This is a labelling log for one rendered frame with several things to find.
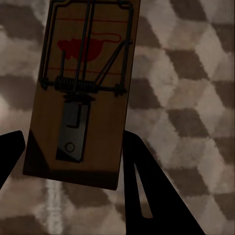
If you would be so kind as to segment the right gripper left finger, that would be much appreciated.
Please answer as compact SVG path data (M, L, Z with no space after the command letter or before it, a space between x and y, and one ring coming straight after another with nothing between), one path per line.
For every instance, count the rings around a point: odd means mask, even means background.
M21 130L0 136L0 189L25 150Z

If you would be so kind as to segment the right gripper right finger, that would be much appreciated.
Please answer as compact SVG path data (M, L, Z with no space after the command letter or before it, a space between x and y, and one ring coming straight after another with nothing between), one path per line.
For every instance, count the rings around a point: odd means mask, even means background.
M126 235L206 235L141 138L123 131ZM153 218L142 215L136 164Z

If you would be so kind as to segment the mousetrap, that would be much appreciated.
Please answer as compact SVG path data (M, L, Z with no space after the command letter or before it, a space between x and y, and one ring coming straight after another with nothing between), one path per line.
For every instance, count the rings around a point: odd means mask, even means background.
M117 190L141 0L50 0L23 175Z

